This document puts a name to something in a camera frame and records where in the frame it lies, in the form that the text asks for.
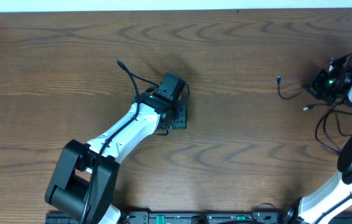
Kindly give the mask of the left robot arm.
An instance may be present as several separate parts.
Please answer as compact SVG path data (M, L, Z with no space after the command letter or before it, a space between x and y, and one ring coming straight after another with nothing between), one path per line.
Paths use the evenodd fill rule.
M159 86L138 93L131 108L101 135L63 148L45 193L45 202L78 223L118 223L112 204L122 161L149 135L166 136L187 127L189 85L167 73Z

